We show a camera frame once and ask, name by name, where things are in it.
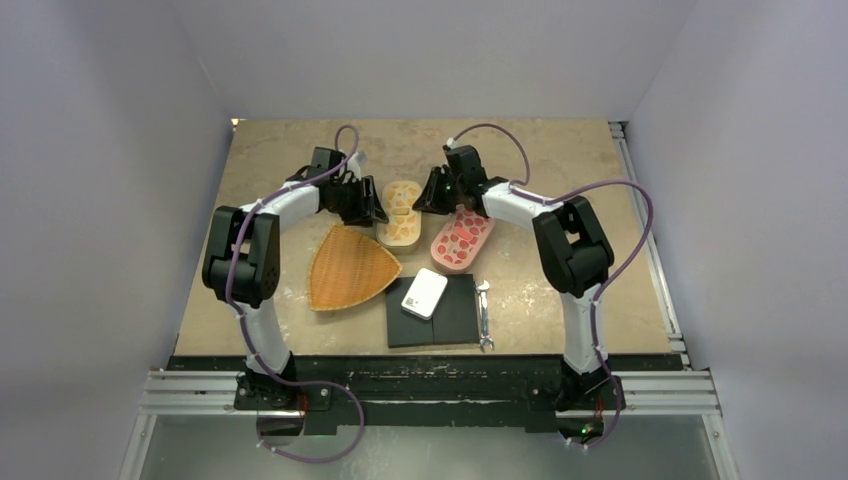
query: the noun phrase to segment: white wall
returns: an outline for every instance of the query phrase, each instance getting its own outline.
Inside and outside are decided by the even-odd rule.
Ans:
[[[695,0],[174,0],[233,117],[627,119]]]
[[[744,478],[848,471],[848,3],[698,2],[627,128]]]
[[[0,7],[0,478],[115,478],[228,142],[165,0]]]

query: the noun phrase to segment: black notebook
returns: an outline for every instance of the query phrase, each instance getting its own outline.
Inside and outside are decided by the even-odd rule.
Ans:
[[[480,341],[477,292],[472,275],[448,275],[448,285],[430,320],[405,312],[400,306],[414,278],[398,278],[386,288],[389,348]]]

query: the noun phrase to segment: black bracket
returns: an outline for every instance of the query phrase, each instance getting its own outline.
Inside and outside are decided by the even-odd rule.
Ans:
[[[615,256],[586,198],[576,196],[560,208],[538,215],[533,219],[533,232],[542,270],[557,291],[580,298],[609,278]],[[569,242],[565,232],[577,234],[578,239]]]
[[[280,377],[297,381],[295,362],[290,359]],[[330,409],[333,389],[321,386],[289,387],[267,375],[245,369],[236,377],[238,390],[233,408],[236,410],[305,410],[320,412]]]
[[[463,145],[443,148],[448,164],[430,170],[424,192],[412,209],[447,215],[455,212],[456,206],[462,204],[466,210],[487,216],[483,195],[494,185],[507,180],[502,177],[489,179],[474,147]]]
[[[234,207],[218,207],[212,215],[209,240],[203,258],[203,285],[215,291],[218,300],[226,301],[224,288],[233,259],[233,300],[259,308],[262,300],[271,298],[280,281],[280,218],[261,213],[250,220],[244,245],[250,251],[235,255],[233,245],[244,222],[245,212]]]
[[[312,163],[303,166],[287,180],[308,180],[337,167],[344,160],[344,153],[323,147],[315,147]],[[389,217],[380,205],[371,175],[355,178],[353,172],[345,170],[315,184],[321,196],[318,211],[327,209],[338,214],[345,225],[370,227],[374,222],[389,223]]]
[[[341,217],[345,225],[370,227],[374,222],[389,223],[389,217],[380,205],[370,175],[346,183],[331,182],[320,188],[321,209]]]
[[[600,399],[604,405],[615,405],[615,383],[603,368],[580,375],[560,357],[560,374],[556,379],[527,383],[527,404],[532,411],[593,410]]]

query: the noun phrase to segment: metal frame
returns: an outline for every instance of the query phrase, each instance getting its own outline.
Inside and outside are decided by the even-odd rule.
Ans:
[[[610,133],[622,168],[631,180],[636,180],[630,153],[621,125],[611,122]],[[644,223],[644,200],[631,192],[633,208]],[[629,372],[617,371],[622,388],[627,395],[628,407],[621,412],[631,415],[699,415],[704,422],[707,442],[712,452],[719,478],[739,478],[730,445],[724,432],[721,408],[709,372],[692,371],[686,344],[674,313],[662,262],[657,252],[653,234],[648,237],[647,260],[657,300],[663,315],[666,332],[673,352],[680,354],[686,371]],[[144,393],[139,404],[138,419],[127,448],[120,479],[137,479],[141,475],[150,438],[159,415],[248,415],[259,412],[235,410],[233,402],[237,392],[236,376],[239,372],[175,372],[154,371],[148,374]],[[262,416],[299,417],[294,410],[263,411]],[[590,411],[558,412],[558,418],[592,416]]]

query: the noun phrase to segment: small white device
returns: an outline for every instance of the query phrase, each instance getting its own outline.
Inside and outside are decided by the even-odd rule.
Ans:
[[[447,285],[447,277],[422,268],[415,275],[415,280],[412,281],[412,285],[403,297],[400,306],[416,317],[430,320]]]

